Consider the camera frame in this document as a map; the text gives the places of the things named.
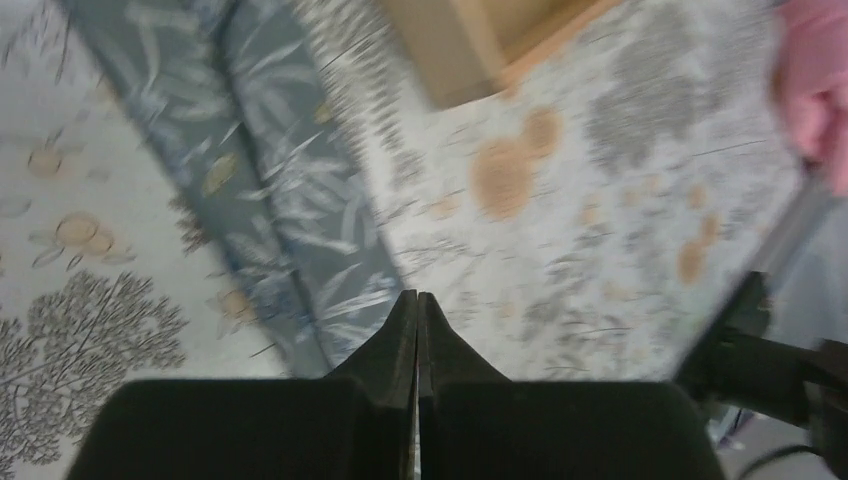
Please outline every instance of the black object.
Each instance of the black object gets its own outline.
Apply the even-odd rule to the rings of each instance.
[[[756,333],[762,323],[736,315],[758,297],[752,282],[676,383],[510,382],[450,328],[431,294],[407,291],[382,329],[323,379],[121,388],[69,478],[410,478],[417,407],[425,480],[720,480],[703,413],[736,398],[790,421],[821,423],[813,430],[817,448],[848,478],[840,403],[848,383],[833,366],[846,346],[808,356],[743,333],[740,324]],[[781,365],[787,378],[746,382],[769,375],[739,368],[751,357]],[[811,400],[807,390],[820,395]]]

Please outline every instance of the floral tablecloth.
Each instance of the floral tablecloth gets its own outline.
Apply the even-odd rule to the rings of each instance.
[[[625,1],[449,111],[370,1],[290,5],[404,280],[512,378],[668,374],[797,184],[763,2]],[[0,478],[57,478],[124,381],[286,365],[65,17],[0,41]]]

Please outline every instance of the pink object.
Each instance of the pink object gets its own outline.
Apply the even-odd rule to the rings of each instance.
[[[801,153],[848,195],[848,0],[789,0],[779,59],[781,112]]]

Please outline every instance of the brown box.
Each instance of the brown box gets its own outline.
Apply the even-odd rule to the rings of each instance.
[[[517,85],[620,0],[381,0],[433,101],[448,108]]]

